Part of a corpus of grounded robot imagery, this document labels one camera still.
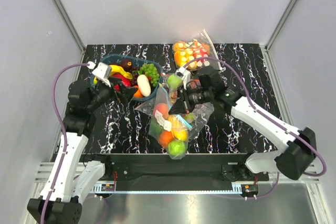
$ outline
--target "plastic bin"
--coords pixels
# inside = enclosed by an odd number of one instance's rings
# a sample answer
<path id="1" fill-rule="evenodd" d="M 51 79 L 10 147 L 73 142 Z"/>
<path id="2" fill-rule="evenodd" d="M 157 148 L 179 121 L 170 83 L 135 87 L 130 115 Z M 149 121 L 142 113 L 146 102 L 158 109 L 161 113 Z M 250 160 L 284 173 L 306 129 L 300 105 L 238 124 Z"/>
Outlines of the plastic bin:
<path id="1" fill-rule="evenodd" d="M 162 67 L 158 63 L 156 63 L 154 61 L 143 60 L 143 59 L 136 58 L 136 57 L 130 57 L 130 56 L 126 56 L 126 55 L 116 55 L 116 54 L 107 55 L 104 58 L 102 58 L 100 61 L 103 62 L 103 63 L 105 63 L 105 64 L 112 65 L 112 64 L 120 64 L 121 61 L 124 60 L 124 59 L 130 59 L 130 60 L 132 60 L 132 63 L 133 63 L 134 67 L 141 67 L 144 63 L 147 63 L 147 64 L 153 63 L 156 66 L 157 72 L 160 75 L 159 83 L 162 83 L 163 77 L 162 77 L 161 74 L 163 73 L 163 69 L 162 69 Z M 91 77 L 90 77 L 90 83 L 91 83 L 91 85 L 93 85 L 93 79 L 94 79 L 94 76 L 91 75 Z M 144 102 L 144 101 L 150 100 L 150 99 L 152 99 L 152 98 L 154 98 L 156 96 L 156 92 L 158 90 L 158 87 L 159 87 L 159 85 L 157 85 L 155 87 L 154 91 L 148 97 L 143 97 L 143 98 L 135 98 L 135 97 L 133 97 L 132 100 L 134 100 L 134 101 L 140 101 L 140 102 Z"/>

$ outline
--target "white wall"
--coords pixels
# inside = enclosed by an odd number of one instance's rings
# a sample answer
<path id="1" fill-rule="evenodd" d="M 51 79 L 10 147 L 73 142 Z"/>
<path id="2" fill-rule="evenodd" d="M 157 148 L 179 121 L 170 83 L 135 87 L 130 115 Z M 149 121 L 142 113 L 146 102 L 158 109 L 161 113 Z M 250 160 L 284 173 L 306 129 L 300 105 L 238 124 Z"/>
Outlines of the white wall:
<path id="1" fill-rule="evenodd" d="M 80 51 L 51 0 L 0 0 L 1 223 L 23 223 L 41 161 L 48 161 L 58 128 L 51 105 L 56 73 Z M 60 79 L 63 111 L 73 71 Z"/>
<path id="2" fill-rule="evenodd" d="M 296 125 L 317 135 L 329 169 L 321 178 L 336 220 L 336 0 L 299 0 L 270 53 Z"/>
<path id="3" fill-rule="evenodd" d="M 62 0 L 85 44 L 163 43 L 206 29 L 265 44 L 290 0 Z"/>

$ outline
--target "white label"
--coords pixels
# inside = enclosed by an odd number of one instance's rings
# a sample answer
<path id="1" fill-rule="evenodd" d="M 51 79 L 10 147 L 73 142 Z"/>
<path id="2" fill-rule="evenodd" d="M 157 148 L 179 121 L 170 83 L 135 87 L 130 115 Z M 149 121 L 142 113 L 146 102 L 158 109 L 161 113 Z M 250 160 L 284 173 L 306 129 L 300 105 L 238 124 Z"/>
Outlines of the white label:
<path id="1" fill-rule="evenodd" d="M 168 120 L 165 120 L 160 111 L 156 110 L 154 114 L 158 124 L 162 126 L 166 131 L 172 130 L 172 123 Z"/>

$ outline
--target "black marble table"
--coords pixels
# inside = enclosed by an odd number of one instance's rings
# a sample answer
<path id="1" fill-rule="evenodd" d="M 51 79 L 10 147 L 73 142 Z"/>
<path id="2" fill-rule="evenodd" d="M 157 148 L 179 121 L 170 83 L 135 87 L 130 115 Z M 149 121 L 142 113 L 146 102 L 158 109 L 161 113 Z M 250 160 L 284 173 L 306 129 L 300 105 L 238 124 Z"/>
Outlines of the black marble table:
<path id="1" fill-rule="evenodd" d="M 243 78 L 251 98 L 273 115 L 280 117 L 274 92 L 258 44 L 216 44 L 218 57 L 225 60 Z M 83 61 L 99 62 L 108 54 L 121 54 L 159 63 L 165 73 L 176 70 L 172 45 L 88 45 Z M 240 87 L 236 77 L 226 69 L 223 81 Z M 78 79 L 89 82 L 90 73 L 81 68 Z M 111 103 L 96 112 L 97 121 L 85 153 L 163 153 L 148 135 L 150 118 L 129 105 Z M 275 147 L 246 123 L 223 113 L 214 112 L 208 124 L 189 143 L 189 153 L 251 153 L 273 151 Z"/>

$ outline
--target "reflective metallic surface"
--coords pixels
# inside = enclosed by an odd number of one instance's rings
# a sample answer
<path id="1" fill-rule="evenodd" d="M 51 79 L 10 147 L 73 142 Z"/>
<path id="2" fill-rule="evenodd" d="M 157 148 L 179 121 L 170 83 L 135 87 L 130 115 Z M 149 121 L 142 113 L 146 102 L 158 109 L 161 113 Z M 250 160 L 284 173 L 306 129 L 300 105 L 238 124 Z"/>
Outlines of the reflective metallic surface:
<path id="1" fill-rule="evenodd" d="M 260 195 L 270 185 L 260 185 Z M 104 213 L 104 201 L 88 198 L 80 224 L 94 224 Z M 125 195 L 107 199 L 107 215 L 100 224 L 311 224 L 317 223 L 304 184 L 280 184 L 261 200 L 244 201 L 237 195 Z"/>

